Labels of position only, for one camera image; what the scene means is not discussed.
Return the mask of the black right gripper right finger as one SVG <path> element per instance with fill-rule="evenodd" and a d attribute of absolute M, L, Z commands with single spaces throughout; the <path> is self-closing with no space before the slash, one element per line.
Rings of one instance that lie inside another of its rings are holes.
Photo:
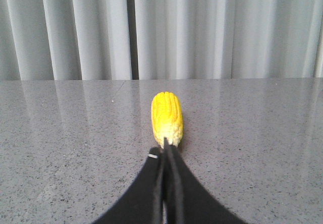
<path fill-rule="evenodd" d="M 208 193 L 167 138 L 163 157 L 167 223 L 245 223 Z"/>

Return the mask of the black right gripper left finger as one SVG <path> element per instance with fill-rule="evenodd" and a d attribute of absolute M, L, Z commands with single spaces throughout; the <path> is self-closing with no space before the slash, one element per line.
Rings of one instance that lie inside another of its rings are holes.
<path fill-rule="evenodd" d="M 162 180 L 162 154 L 153 147 L 132 185 L 95 223 L 162 223 Z"/>

